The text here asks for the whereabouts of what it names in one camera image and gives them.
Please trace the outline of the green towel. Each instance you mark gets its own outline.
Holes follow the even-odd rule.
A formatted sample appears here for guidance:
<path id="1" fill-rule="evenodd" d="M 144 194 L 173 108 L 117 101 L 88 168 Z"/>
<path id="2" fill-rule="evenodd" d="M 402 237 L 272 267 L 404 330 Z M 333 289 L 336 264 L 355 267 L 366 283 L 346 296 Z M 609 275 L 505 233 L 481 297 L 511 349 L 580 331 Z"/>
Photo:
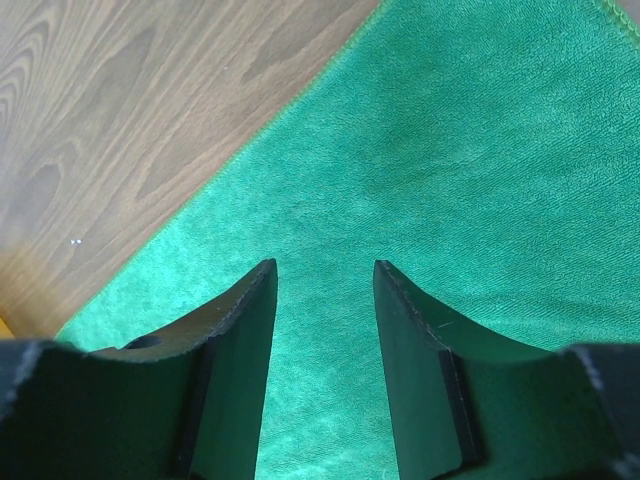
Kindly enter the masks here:
<path id="1" fill-rule="evenodd" d="M 121 347 L 265 258 L 261 479 L 398 475 L 378 259 L 513 339 L 639 339 L 639 26 L 617 1 L 386 1 L 59 332 Z"/>

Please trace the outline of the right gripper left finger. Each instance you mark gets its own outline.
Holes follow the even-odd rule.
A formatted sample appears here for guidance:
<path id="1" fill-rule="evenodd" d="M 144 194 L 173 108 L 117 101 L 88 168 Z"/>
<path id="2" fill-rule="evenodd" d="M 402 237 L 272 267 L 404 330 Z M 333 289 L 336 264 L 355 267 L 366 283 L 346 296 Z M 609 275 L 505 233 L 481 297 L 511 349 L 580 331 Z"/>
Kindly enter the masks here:
<path id="1" fill-rule="evenodd" d="M 251 479 L 277 265 L 123 348 L 1 344 L 5 479 Z"/>

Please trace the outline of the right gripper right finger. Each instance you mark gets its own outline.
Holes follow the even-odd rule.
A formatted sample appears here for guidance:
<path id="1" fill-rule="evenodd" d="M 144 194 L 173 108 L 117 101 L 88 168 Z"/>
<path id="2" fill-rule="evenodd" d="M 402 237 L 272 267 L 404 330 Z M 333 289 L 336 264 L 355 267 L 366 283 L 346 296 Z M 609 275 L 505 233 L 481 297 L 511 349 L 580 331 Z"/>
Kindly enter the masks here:
<path id="1" fill-rule="evenodd" d="M 535 348 L 377 261 L 373 290 L 403 479 L 635 479 L 639 348 Z"/>

